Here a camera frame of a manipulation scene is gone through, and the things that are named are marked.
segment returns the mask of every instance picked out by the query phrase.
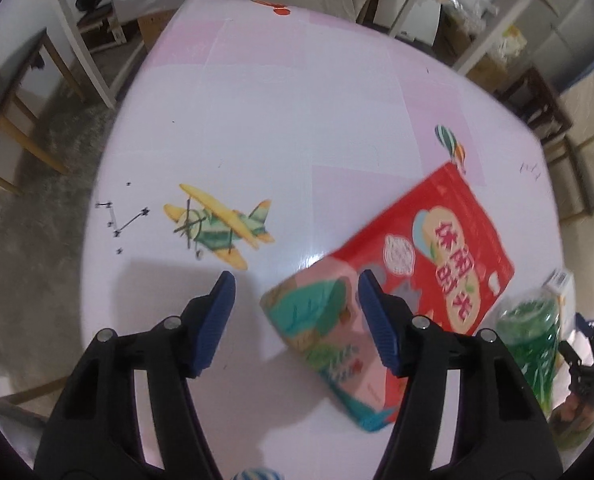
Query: silver bolt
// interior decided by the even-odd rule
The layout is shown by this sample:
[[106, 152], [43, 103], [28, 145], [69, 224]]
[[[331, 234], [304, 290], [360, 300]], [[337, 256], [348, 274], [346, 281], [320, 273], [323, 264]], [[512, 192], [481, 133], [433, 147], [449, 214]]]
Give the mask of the silver bolt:
[[421, 330], [425, 330], [430, 326], [430, 320], [426, 316], [413, 317], [413, 325]]
[[164, 328], [166, 330], [173, 330], [181, 325], [181, 317], [170, 316], [164, 320]]
[[113, 336], [113, 331], [110, 328], [103, 328], [97, 334], [97, 340], [100, 343], [105, 343]]
[[494, 343], [496, 341], [496, 333], [494, 330], [490, 330], [489, 328], [485, 328], [481, 332], [479, 332], [480, 338], [484, 341], [488, 341], [489, 343]]

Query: green liquid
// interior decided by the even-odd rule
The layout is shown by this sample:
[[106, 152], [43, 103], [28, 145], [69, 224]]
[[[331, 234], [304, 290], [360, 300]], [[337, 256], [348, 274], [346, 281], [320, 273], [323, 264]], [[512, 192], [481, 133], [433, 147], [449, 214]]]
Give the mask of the green liquid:
[[557, 306], [552, 300], [525, 301], [504, 313], [496, 328], [541, 409], [548, 415], [552, 411], [552, 382], [557, 356]]

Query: red snack bag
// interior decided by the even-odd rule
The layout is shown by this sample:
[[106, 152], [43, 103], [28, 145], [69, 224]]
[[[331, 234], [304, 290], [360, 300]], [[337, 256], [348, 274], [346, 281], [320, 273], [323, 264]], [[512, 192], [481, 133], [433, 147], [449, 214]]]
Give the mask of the red snack bag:
[[444, 330], [472, 334], [514, 274], [490, 219], [446, 163], [332, 257], [372, 269], [384, 292]]

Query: brown wooden furniture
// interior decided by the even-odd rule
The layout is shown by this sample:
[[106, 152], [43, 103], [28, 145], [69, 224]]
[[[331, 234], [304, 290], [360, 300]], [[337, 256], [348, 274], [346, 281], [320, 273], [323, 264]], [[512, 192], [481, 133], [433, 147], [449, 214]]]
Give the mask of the brown wooden furniture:
[[570, 160], [572, 166], [574, 180], [577, 184], [579, 194], [581, 196], [583, 209], [579, 212], [572, 213], [563, 218], [559, 218], [559, 224], [564, 225], [580, 218], [592, 216], [594, 214], [594, 186], [590, 179], [590, 173], [586, 165], [586, 161], [582, 155], [582, 149], [586, 148], [594, 142], [594, 135], [584, 140], [581, 144], [575, 145], [573, 141], [564, 135], [564, 138], [559, 142], [550, 144], [545, 150], [546, 159], [549, 155], [563, 150], [563, 154], [548, 160], [548, 167], [551, 168], [564, 160]]
[[[510, 103], [510, 98], [523, 86], [530, 92], [530, 99], [525, 105], [517, 109]], [[573, 121], [559, 100], [557, 91], [543, 78], [539, 70], [530, 67], [517, 81], [499, 96], [499, 101], [507, 105], [528, 127], [535, 131], [544, 124], [554, 123], [545, 137], [539, 139], [542, 145], [566, 133], [573, 125]]]
[[[11, 136], [24, 149], [31, 152], [39, 160], [48, 164], [51, 168], [64, 174], [67, 172], [66, 167], [56, 160], [52, 155], [46, 153], [39, 146], [36, 145], [28, 136], [18, 129], [10, 119], [6, 117], [6, 113], [12, 104], [17, 106], [26, 117], [33, 123], [37, 121], [34, 114], [16, 95], [20, 83], [26, 71], [33, 63], [36, 62], [40, 56], [40, 49], [44, 47], [51, 57], [59, 71], [62, 73], [68, 84], [75, 91], [75, 93], [82, 99], [84, 92], [78, 85], [71, 72], [68, 70], [66, 63], [59, 56], [53, 43], [50, 41], [46, 30], [42, 30], [28, 41], [26, 41], [20, 48], [18, 48], [0, 67], [0, 132]], [[15, 194], [21, 194], [19, 188], [0, 177], [0, 187]]]

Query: hot air balloon illustration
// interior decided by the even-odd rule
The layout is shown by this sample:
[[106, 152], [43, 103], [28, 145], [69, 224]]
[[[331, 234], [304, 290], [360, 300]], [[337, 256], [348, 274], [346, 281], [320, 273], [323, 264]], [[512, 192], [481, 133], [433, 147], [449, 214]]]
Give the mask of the hot air balloon illustration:
[[466, 173], [466, 168], [464, 166], [466, 162], [466, 150], [464, 150], [463, 146], [457, 141], [452, 130], [442, 124], [437, 124], [437, 126], [435, 126], [435, 135], [437, 136], [439, 143], [446, 148], [448, 155], [459, 168], [461, 173]]

